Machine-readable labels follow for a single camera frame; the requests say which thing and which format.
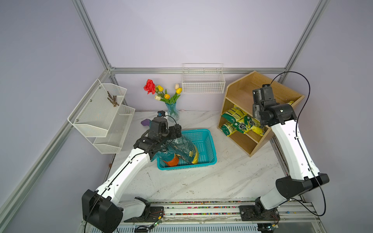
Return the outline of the yellow green fertilizer bag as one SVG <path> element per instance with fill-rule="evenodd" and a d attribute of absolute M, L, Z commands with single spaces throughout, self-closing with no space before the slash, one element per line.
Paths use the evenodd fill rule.
<path fill-rule="evenodd" d="M 259 136 L 263 136 L 266 133 L 266 130 L 263 126 L 260 125 L 260 122 L 255 118 L 249 117 L 246 115 L 243 119 L 239 120 L 232 124 L 237 131 L 240 133 L 246 134 L 249 131 L 253 131 Z"/>
<path fill-rule="evenodd" d="M 246 115 L 247 113 L 245 111 L 234 105 L 234 107 L 223 113 L 222 117 L 225 118 L 229 123 L 233 124 L 243 119 Z"/>

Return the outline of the large dark green soil bag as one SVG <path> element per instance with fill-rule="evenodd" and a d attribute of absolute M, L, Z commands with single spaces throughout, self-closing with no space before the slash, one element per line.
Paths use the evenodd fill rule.
<path fill-rule="evenodd" d="M 184 160 L 187 164 L 197 164 L 199 159 L 198 148 L 193 142 L 181 136 L 180 138 L 170 140 L 167 144 L 167 154 L 173 154 Z"/>

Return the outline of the teal orange soil bag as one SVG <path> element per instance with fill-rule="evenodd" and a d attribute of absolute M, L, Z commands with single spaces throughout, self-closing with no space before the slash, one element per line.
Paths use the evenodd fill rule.
<path fill-rule="evenodd" d="M 179 163 L 179 156 L 174 152 L 169 152 L 167 148 L 162 148 L 157 151 L 151 161 L 159 160 L 165 163 L 168 167 L 175 167 Z"/>

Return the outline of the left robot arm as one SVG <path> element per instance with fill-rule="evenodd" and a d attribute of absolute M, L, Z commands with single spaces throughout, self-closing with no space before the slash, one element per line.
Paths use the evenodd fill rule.
<path fill-rule="evenodd" d="M 157 116 L 149 129 L 135 142 L 121 166 L 96 190 L 87 190 L 82 196 L 83 219 L 103 233 L 113 233 L 125 220 L 147 220 L 151 204 L 140 197 L 119 206 L 126 188 L 158 151 L 172 140 L 182 136 L 179 124 L 168 125 L 166 117 Z"/>

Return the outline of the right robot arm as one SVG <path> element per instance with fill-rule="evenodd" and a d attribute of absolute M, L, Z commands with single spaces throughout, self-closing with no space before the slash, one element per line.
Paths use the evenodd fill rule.
<path fill-rule="evenodd" d="M 320 173 L 305 146 L 298 129 L 294 109 L 289 104 L 279 104 L 269 84 L 253 90 L 253 114 L 261 125 L 269 126 L 274 132 L 286 163 L 289 175 L 276 180 L 275 188 L 256 199 L 254 213 L 264 218 L 281 204 L 295 196 L 322 187 L 330 181 Z"/>

